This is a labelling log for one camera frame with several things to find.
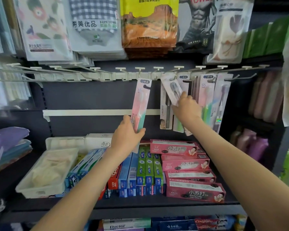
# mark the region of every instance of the muscular man image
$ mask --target muscular man image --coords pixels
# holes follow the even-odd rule
[[[217,0],[179,0],[179,3],[188,3],[192,15],[192,20],[183,41],[195,41],[195,36],[203,38],[214,33],[212,27],[215,25],[216,12],[215,2]]]

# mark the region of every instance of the checkered towel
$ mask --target checkered towel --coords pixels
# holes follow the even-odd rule
[[[69,0],[73,20],[116,20],[117,0]],[[114,33],[114,29],[95,29]]]

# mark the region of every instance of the pink toothpaste box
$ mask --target pink toothpaste box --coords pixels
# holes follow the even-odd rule
[[[204,151],[196,142],[151,140],[150,153],[193,156]]]
[[[220,183],[167,179],[167,197],[223,203],[226,191]]]
[[[191,171],[209,169],[210,158],[205,154],[194,156],[162,155],[162,168],[168,171]]]
[[[212,170],[193,170],[193,171],[168,171],[165,172],[166,178],[176,178],[192,181],[215,182],[216,176]]]

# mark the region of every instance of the yellow package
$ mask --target yellow package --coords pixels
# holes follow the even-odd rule
[[[179,0],[120,0],[124,48],[175,47]]]

